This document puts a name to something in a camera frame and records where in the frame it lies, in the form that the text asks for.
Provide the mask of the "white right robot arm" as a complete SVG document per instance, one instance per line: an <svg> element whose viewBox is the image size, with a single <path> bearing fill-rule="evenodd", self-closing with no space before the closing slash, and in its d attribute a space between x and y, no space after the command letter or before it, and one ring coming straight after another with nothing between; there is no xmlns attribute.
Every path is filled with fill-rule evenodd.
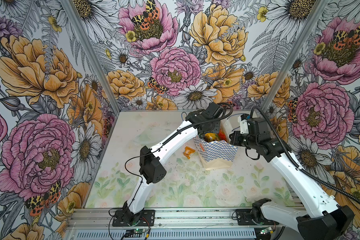
<svg viewBox="0 0 360 240"><path fill-rule="evenodd" d="M292 149L277 131L269 129L270 121L242 114L238 122L240 130L230 134L231 144L255 150L283 176L305 208L289 208L264 198L252 204L252 221L282 224L305 240L334 240L345 234L354 219L353 211L348 206L341 206L317 180L305 173Z"/></svg>

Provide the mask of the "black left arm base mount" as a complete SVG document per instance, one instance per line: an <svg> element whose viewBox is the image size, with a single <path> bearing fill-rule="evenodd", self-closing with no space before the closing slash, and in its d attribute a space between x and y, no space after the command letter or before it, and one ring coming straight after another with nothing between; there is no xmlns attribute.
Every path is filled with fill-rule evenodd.
<svg viewBox="0 0 360 240"><path fill-rule="evenodd" d="M121 210L116 210L113 215L113 227L152 227L155 222L155 210L142 210L133 214L128 203L125 202Z"/></svg>

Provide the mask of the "red snack packet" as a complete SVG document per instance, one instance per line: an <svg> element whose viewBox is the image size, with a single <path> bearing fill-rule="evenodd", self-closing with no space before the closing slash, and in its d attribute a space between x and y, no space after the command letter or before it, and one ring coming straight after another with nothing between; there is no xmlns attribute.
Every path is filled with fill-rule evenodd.
<svg viewBox="0 0 360 240"><path fill-rule="evenodd" d="M226 134L224 133L223 130L220 130L219 133L218 133L218 135L219 135L219 139L220 139L221 141L227 142L227 137L226 137Z"/></svg>

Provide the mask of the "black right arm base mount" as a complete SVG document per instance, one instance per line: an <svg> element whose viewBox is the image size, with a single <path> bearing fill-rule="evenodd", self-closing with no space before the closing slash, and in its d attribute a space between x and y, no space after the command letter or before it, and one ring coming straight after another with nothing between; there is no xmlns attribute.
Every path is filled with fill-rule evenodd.
<svg viewBox="0 0 360 240"><path fill-rule="evenodd" d="M252 203L251 209L236 209L232 219L237 220L239 226L275 225L275 222L266 219L261 211L261 207L271 201L264 198Z"/></svg>

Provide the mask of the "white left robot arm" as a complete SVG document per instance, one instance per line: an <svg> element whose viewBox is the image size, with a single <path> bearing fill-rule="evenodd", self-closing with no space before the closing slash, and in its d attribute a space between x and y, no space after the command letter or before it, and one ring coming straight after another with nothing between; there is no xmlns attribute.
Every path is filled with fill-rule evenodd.
<svg viewBox="0 0 360 240"><path fill-rule="evenodd" d="M165 165L180 147L189 140L207 133L218 133L220 122L230 117L233 106L228 103L210 103L206 109L188 113L180 126L158 144L140 150L140 181L129 200L123 205L123 211L131 215L139 214L145 207L146 200L155 184L167 174Z"/></svg>

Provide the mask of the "small orange candy packet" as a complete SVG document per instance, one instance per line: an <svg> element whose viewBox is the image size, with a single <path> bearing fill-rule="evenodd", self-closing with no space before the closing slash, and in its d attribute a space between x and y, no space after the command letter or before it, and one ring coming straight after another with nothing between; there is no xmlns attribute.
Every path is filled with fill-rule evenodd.
<svg viewBox="0 0 360 240"><path fill-rule="evenodd" d="M196 150L186 146L183 155L189 160L191 158L191 155L194 154L195 152Z"/></svg>

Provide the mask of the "blue checkered paper bag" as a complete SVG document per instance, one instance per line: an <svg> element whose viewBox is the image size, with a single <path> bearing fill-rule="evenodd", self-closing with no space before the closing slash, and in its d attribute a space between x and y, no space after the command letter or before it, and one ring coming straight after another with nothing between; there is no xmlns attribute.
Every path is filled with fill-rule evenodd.
<svg viewBox="0 0 360 240"><path fill-rule="evenodd" d="M233 165L238 152L238 147L230 144L229 134L233 132L233 129L229 120L222 120L220 130L223 130L226 134L227 142L215 141L207 143L198 136L193 138L205 170L226 169Z"/></svg>

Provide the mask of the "yellow snack bag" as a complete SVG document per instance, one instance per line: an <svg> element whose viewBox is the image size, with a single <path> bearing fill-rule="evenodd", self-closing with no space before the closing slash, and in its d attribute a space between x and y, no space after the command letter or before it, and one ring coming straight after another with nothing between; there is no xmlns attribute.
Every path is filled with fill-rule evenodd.
<svg viewBox="0 0 360 240"><path fill-rule="evenodd" d="M206 141L207 143L210 142L215 142L215 141L220 141L220 137L218 134L215 133L207 133L204 135L204 141Z"/></svg>

